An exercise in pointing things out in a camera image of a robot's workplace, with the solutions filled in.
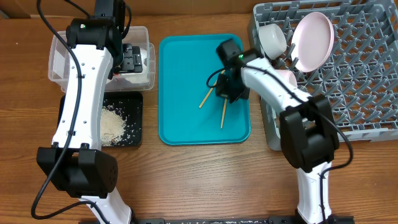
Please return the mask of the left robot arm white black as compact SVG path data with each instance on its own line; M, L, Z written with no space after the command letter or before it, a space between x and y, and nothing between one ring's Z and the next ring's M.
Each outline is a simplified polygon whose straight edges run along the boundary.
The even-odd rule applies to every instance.
M94 13L72 20L65 36L54 33L70 59L68 84L52 143L38 148L36 160L45 183L86 205L98 223L137 221L116 188L117 160L101 150L100 138L106 82L123 63L130 23L124 1L97 1Z

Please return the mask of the large white pink plate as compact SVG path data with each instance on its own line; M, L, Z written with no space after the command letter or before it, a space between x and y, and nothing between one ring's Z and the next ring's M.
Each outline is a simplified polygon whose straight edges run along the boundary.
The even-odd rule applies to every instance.
M329 18L320 12L306 15L295 28L291 44L291 59L298 59L295 68L312 72L320 68L331 54L334 29Z

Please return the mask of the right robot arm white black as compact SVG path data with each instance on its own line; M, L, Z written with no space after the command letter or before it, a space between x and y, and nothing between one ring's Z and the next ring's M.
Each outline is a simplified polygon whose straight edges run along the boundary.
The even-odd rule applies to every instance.
M255 91L279 116L280 147L296 169L297 214L305 223L328 223L328 171L339 147L338 128L324 95L311 96L282 78L256 49L243 52L228 39L216 48L223 68L218 70L216 94L233 103Z

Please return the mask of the wooden chopstick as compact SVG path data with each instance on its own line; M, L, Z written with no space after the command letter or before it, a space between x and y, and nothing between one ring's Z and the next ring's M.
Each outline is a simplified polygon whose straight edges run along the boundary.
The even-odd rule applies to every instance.
M222 116L221 116L220 129L223 129L223 126L224 126L224 118L225 118L225 114L226 114L226 106L227 106L227 104L228 104L228 99L225 98L224 99L224 104L223 104Z
M204 99L202 100L202 102L199 105L199 109L203 107L203 105L205 104L206 100L208 99L208 97L210 96L211 92L214 89L214 86L217 84L217 80L214 82L213 87L211 87L208 91L208 93L206 94L206 96L204 97Z

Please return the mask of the rice food scraps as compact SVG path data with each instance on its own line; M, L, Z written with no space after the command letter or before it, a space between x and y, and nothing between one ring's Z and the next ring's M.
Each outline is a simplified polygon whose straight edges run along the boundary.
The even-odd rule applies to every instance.
M134 142L134 129L113 106L102 107L100 138L103 146L127 146Z

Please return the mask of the grey green ceramic bowl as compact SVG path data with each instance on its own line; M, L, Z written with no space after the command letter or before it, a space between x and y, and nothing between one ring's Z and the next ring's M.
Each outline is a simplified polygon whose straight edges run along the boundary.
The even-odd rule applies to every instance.
M258 36L264 53L275 60L287 49L287 43L282 29L276 24L262 26L258 30Z

